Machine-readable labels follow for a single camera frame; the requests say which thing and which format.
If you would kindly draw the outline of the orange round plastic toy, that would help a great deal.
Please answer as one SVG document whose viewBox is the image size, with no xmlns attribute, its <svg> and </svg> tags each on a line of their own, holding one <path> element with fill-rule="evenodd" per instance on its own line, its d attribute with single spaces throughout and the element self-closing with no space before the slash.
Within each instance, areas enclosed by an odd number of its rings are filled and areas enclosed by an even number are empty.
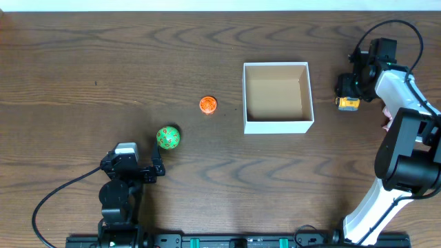
<svg viewBox="0 0 441 248">
<path fill-rule="evenodd" d="M 217 108 L 217 100 L 213 96 L 204 96 L 199 101 L 199 107 L 204 114 L 213 114 Z"/>
</svg>

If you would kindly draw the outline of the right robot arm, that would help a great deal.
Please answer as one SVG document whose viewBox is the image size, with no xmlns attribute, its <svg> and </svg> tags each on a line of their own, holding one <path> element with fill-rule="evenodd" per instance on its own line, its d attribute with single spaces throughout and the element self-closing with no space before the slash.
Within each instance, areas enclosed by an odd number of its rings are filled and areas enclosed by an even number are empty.
<svg viewBox="0 0 441 248">
<path fill-rule="evenodd" d="M 394 52 L 356 50 L 349 60 L 353 72 L 340 75 L 337 103 L 381 99 L 391 118 L 374 162 L 376 179 L 343 218 L 333 242 L 372 247 L 407 204 L 440 193 L 440 111 L 424 98 L 411 70 L 396 63 Z"/>
</svg>

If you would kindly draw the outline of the green ball with red numbers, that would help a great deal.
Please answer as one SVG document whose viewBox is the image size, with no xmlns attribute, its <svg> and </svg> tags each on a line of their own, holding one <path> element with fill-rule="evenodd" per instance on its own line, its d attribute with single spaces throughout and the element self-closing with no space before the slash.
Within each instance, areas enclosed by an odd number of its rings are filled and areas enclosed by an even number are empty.
<svg viewBox="0 0 441 248">
<path fill-rule="evenodd" d="M 156 141 L 160 148 L 174 149 L 178 147 L 181 135 L 175 127 L 165 126 L 156 133 Z"/>
</svg>

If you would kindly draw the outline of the pink and white duck figure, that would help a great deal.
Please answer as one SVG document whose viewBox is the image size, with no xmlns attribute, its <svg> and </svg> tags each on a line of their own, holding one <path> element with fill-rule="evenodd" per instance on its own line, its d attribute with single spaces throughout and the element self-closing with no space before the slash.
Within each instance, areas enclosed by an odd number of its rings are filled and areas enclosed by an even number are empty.
<svg viewBox="0 0 441 248">
<path fill-rule="evenodd" d="M 387 118 L 386 123 L 382 126 L 382 129 L 384 129 L 386 132 L 388 132 L 391 127 L 391 124 L 393 123 L 393 117 L 392 117 L 391 113 L 389 112 L 389 110 L 387 109 L 387 107 L 383 108 L 382 113 Z"/>
</svg>

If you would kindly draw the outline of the grey and yellow toy truck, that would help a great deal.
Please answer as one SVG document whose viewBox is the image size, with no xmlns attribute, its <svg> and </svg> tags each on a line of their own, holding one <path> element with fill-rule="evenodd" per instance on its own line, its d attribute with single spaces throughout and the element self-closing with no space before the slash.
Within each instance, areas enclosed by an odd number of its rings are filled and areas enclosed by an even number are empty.
<svg viewBox="0 0 441 248">
<path fill-rule="evenodd" d="M 360 99 L 350 97 L 336 97 L 335 104 L 340 111 L 357 111 L 360 105 Z"/>
</svg>

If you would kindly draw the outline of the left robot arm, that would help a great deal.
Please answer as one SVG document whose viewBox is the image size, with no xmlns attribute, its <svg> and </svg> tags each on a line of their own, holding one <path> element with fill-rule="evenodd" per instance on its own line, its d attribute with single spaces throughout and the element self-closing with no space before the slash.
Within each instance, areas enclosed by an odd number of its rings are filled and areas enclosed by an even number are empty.
<svg viewBox="0 0 441 248">
<path fill-rule="evenodd" d="M 165 175 L 159 146 L 154 144 L 151 165 L 138 165 L 136 143 L 119 143 L 100 162 L 110 181 L 99 192 L 103 219 L 97 247 L 153 247 L 152 237 L 139 224 L 143 186 Z"/>
</svg>

